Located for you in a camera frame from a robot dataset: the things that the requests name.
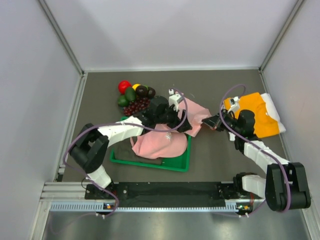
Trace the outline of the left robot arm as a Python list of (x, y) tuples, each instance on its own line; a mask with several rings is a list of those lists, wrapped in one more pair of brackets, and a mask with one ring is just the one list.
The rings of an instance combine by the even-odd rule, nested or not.
[(79, 172), (96, 186), (102, 198), (109, 198), (114, 191), (112, 179), (103, 167), (107, 149), (126, 139), (145, 136), (149, 133), (171, 133), (188, 131), (187, 100), (182, 94), (172, 94), (169, 98), (157, 96), (149, 107), (129, 118), (115, 123), (86, 125), (71, 142), (63, 158), (70, 155), (80, 166)]

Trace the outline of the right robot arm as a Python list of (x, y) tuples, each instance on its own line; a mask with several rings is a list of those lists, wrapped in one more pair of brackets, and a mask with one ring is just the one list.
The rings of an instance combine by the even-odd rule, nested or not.
[(307, 209), (311, 206), (305, 167), (300, 162), (290, 162), (278, 156), (257, 137), (254, 112), (245, 109), (235, 117), (223, 109), (203, 119), (202, 123), (214, 131), (233, 133), (235, 149), (266, 174), (265, 178), (249, 172), (237, 174), (233, 179), (233, 192), (237, 197), (245, 198), (250, 193), (255, 194), (276, 212)]

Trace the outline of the pink plastic bag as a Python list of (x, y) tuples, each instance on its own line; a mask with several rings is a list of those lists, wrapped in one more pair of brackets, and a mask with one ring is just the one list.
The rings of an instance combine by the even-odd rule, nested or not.
[[(212, 115), (207, 108), (195, 103), (194, 101), (188, 98), (185, 98), (185, 100), (187, 103), (187, 120), (190, 123), (192, 129), (187, 130), (183, 133), (191, 137), (196, 137), (196, 135), (202, 128), (202, 120), (209, 118)], [(185, 110), (185, 109), (186, 109), (185, 103), (184, 101), (181, 101), (179, 103), (179, 110)], [(157, 124), (155, 129), (162, 130), (164, 131), (164, 133), (178, 133), (178, 134), (180, 133), (177, 130), (168, 132), (171, 128), (168, 127), (166, 124)]]

